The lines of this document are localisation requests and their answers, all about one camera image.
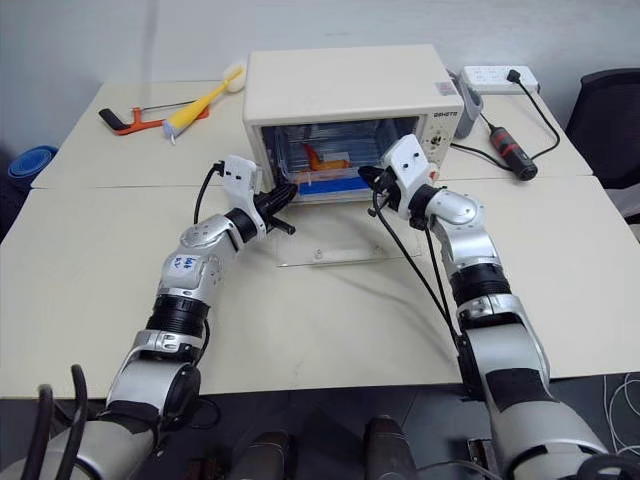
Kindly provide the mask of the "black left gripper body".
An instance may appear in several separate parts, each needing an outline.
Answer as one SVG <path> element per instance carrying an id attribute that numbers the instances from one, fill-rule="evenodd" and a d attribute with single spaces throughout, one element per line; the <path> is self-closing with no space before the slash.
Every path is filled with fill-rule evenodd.
<path id="1" fill-rule="evenodd" d="M 260 192 L 254 196 L 254 206 L 257 213 L 264 221 L 266 229 L 273 229 L 272 219 L 280 210 L 279 199 L 276 193 Z"/>

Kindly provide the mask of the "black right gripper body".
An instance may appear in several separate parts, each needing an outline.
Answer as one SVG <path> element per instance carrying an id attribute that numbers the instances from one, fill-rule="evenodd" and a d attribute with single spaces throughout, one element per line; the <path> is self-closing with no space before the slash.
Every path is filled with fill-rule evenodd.
<path id="1" fill-rule="evenodd" d="M 388 207 L 394 212 L 399 211 L 401 201 L 401 191 L 398 184 L 398 177 L 391 168 L 384 169 L 385 173 L 381 177 L 384 189 L 388 193 L 388 203 L 385 206 L 375 206 L 375 211 L 380 212 L 383 207 Z"/>

